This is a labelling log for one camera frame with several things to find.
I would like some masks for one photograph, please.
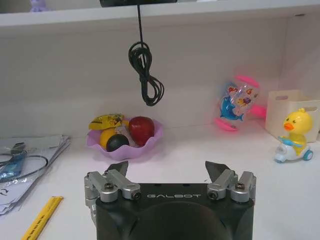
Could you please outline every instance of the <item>paper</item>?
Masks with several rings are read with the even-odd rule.
[[[18,142],[24,142],[31,152],[28,152],[28,157],[24,160],[23,169],[20,176],[28,175],[23,178],[15,179],[9,182],[0,183],[0,216],[4,215],[14,207],[19,210],[23,203],[23,196],[28,189],[35,183],[35,181],[42,176],[47,170],[48,166],[65,150],[69,144],[70,139],[67,136],[49,136],[49,137],[31,137],[31,138],[8,138],[0,139],[0,146],[13,146]]]

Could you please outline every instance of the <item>toy scooter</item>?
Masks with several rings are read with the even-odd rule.
[[[314,156],[314,152],[310,150],[308,145],[301,151],[299,155],[297,155],[293,146],[301,148],[301,144],[296,144],[290,139],[284,137],[278,137],[278,139],[282,142],[275,150],[274,159],[278,163],[283,163],[286,160],[292,161],[298,159],[309,161]]]

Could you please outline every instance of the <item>blue fish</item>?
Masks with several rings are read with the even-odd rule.
[[[230,96],[224,97],[221,103],[221,108],[220,108],[220,112],[221,112],[220,118],[224,117],[229,120],[240,119],[241,121],[243,121],[244,114],[241,114],[240,116],[235,115],[233,112],[234,108],[235,108],[235,105],[231,103],[231,97]]]

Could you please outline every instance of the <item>red apple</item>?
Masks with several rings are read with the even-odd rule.
[[[155,124],[145,116],[136,116],[129,122],[129,133],[135,143],[142,147],[150,137],[155,135]]]

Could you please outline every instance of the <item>purple bowl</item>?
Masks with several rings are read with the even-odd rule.
[[[150,137],[146,141],[145,145],[142,147],[133,147],[128,145],[123,145],[114,151],[107,151],[102,146],[100,146],[100,135],[102,130],[91,130],[86,138],[86,145],[89,148],[99,150],[106,157],[112,158],[114,160],[123,159],[134,159],[140,157],[142,154],[151,150],[156,142],[163,137],[164,130],[160,122],[153,120],[154,123],[154,136]]]

